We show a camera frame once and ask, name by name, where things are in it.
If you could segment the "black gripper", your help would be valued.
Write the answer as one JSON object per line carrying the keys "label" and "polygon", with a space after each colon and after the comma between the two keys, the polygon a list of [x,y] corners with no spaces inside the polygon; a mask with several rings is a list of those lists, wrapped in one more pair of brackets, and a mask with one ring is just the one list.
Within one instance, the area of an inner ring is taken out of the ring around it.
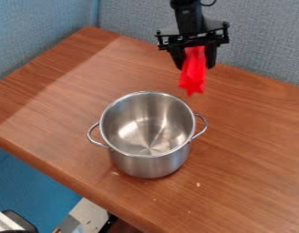
{"label": "black gripper", "polygon": [[206,68],[213,68],[216,49],[229,43],[229,24],[205,17],[201,5],[176,5],[172,9],[176,26],[169,30],[156,31],[157,49],[169,50],[176,68],[181,70],[185,60],[182,47],[205,46]]}

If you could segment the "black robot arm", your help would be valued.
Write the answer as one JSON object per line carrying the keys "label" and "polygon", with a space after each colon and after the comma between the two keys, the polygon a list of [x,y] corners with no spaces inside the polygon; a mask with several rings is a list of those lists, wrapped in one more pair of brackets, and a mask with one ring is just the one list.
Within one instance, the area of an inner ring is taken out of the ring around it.
{"label": "black robot arm", "polygon": [[225,21],[208,19],[201,8],[216,3],[202,4],[200,0],[169,0],[176,19],[176,31],[162,33],[156,31],[157,49],[169,52],[173,64],[182,69],[185,48],[204,46],[205,66],[208,69],[216,64],[217,47],[229,43],[228,27]]}

